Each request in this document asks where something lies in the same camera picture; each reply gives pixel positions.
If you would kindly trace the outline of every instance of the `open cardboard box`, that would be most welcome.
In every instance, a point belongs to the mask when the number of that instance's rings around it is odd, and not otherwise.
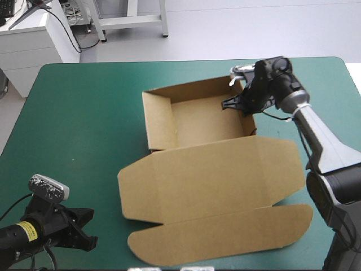
[[[222,110],[221,101],[241,91],[229,80],[143,93],[154,152],[122,169],[118,181],[126,218],[163,224],[128,238],[147,263],[178,265],[280,248],[310,225],[308,205],[273,207],[305,185],[297,146],[258,137],[252,116]]]
[[[190,147],[256,134],[253,116],[222,110],[221,101],[239,92],[228,76],[143,92],[150,150]]]

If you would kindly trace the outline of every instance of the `desk leg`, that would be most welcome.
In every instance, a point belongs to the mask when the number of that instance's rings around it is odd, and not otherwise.
[[[162,19],[163,26],[163,37],[168,37],[168,22],[167,22],[167,12],[165,9],[165,0],[159,0],[160,5],[160,16]]]
[[[98,33],[99,39],[101,41],[106,41],[107,39],[105,38],[105,35],[103,33],[103,30],[102,30],[102,26],[100,25],[99,16],[98,16],[98,12],[96,11],[96,8],[95,8],[96,4],[94,3],[94,1],[96,1],[96,0],[89,0],[88,1],[90,13],[91,13],[91,18],[93,19],[94,26],[95,26],[96,32]]]

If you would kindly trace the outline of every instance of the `cardboard flap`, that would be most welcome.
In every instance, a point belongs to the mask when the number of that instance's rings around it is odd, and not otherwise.
[[[186,100],[208,98],[230,93],[229,76],[189,82],[180,85],[167,86],[165,88],[151,90],[150,93],[169,97],[172,103]]]
[[[126,218],[165,224],[271,206],[305,184],[296,144],[258,136],[154,152],[118,180]]]
[[[267,207],[136,231],[128,245],[149,264],[179,265],[287,246],[311,220],[312,208],[305,204]]]
[[[149,149],[178,147],[170,98],[143,92],[143,105]]]

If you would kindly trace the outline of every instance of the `white floor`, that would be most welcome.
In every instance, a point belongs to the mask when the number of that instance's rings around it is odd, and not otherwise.
[[[124,16],[126,0],[98,0],[105,18]],[[84,51],[82,62],[337,56],[361,63],[361,0],[166,0],[169,37],[161,27],[107,31],[108,42]],[[158,0],[139,0],[141,15]],[[76,29],[82,47],[95,30]],[[361,67],[347,65],[361,90]],[[25,99],[10,88],[0,100],[0,152]]]

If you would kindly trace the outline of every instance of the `metal frame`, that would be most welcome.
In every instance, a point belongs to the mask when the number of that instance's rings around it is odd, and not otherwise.
[[[89,1],[89,9],[99,39],[105,42],[105,30],[162,25],[163,36],[168,37],[165,0],[159,0],[160,15],[138,16],[138,0],[128,0],[127,17],[101,18],[96,0]]]

